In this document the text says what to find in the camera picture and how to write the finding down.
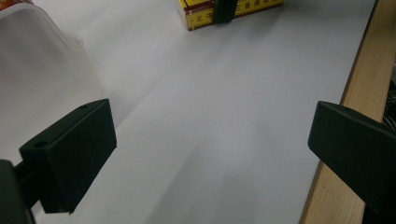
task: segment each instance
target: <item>yellow box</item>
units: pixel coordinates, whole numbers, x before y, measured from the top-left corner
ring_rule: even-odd
[[[283,0],[238,0],[234,17],[246,16],[282,4]],[[189,31],[213,24],[213,7],[215,5],[213,0],[177,0],[177,5]]]

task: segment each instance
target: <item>wooden table edge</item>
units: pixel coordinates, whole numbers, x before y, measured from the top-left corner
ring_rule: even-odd
[[[396,50],[396,1],[377,0],[352,66],[341,105],[382,120]],[[364,202],[321,161],[300,223],[362,222]]]

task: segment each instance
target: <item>wooden board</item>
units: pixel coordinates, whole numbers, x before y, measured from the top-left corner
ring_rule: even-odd
[[[341,104],[381,121],[396,50],[396,2],[378,0]],[[300,223],[361,223],[364,202],[323,162]]]

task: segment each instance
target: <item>white paper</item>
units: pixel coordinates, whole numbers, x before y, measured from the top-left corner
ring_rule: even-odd
[[[72,215],[37,223],[297,223],[374,0],[286,1],[188,32],[174,0],[42,0],[80,35],[118,147]]]

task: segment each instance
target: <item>white table surface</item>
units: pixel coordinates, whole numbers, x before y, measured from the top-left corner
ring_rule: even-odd
[[[374,0],[286,0],[193,32],[174,0],[35,3],[84,40],[118,135],[76,212],[37,205],[37,223],[298,222],[316,103],[340,101]]]

